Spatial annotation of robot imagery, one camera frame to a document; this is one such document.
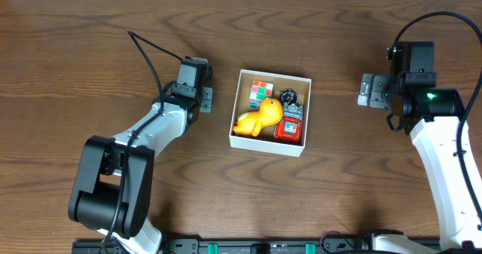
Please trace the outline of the orange dinosaur toy figure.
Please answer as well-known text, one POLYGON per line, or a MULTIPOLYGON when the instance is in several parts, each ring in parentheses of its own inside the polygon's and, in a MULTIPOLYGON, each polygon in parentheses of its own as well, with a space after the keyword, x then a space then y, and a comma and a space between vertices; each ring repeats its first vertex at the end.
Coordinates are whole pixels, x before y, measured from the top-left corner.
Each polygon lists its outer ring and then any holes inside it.
POLYGON ((236 135, 256 137, 265 127, 278 124, 283 117, 283 107, 279 100, 265 98, 261 101, 259 110, 240 115, 233 126, 236 135))

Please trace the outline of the black round cap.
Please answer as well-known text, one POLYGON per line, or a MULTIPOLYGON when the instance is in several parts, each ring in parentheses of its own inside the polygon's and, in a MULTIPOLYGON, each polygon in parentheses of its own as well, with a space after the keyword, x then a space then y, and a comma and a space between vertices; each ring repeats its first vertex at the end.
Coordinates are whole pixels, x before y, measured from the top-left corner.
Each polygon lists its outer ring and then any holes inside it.
POLYGON ((286 88, 280 92, 279 101, 282 104, 288 104, 288 105, 297 104, 298 95, 291 88, 286 88))

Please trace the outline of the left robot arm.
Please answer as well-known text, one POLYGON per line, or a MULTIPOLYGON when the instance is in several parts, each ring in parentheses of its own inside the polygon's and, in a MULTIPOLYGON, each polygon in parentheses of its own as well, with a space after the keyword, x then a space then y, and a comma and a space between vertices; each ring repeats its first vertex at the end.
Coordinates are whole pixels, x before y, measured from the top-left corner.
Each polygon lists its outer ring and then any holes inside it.
POLYGON ((102 242, 75 242, 74 253, 161 253, 163 235, 148 220, 154 160, 174 139, 208 112, 202 103, 212 89, 208 60, 185 57, 146 116, 111 138, 90 137, 82 152, 68 214, 104 234, 102 242))

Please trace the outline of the red grey toy truck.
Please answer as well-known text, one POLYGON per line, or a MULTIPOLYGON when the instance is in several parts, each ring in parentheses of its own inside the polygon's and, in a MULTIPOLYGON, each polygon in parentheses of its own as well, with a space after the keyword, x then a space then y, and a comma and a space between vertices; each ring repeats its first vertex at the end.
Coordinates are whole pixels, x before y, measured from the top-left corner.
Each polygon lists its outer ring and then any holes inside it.
POLYGON ((302 126, 303 107, 295 103, 284 103, 282 120, 275 126, 273 137, 284 142, 298 143, 302 126))

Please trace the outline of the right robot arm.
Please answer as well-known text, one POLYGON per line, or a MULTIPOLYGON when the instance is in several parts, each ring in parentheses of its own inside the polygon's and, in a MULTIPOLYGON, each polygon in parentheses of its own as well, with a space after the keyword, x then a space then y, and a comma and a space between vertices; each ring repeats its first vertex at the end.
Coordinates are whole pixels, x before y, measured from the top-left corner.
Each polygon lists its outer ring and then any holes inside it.
POLYGON ((435 202, 440 248, 481 250, 481 223, 471 198, 481 178, 471 153, 465 108, 454 88, 437 87, 435 47, 430 41, 397 41, 389 49, 388 75, 365 73, 358 104, 389 111, 422 159, 435 202))

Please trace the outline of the multicolour puzzle cube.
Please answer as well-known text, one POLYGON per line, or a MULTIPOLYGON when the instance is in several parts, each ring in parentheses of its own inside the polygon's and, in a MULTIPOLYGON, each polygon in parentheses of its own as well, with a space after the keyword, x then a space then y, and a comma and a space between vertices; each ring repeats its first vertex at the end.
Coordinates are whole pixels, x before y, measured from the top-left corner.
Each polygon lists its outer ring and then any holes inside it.
POLYGON ((250 107, 258 108, 265 98, 272 96, 273 88, 272 83, 254 80, 249 94, 250 107))

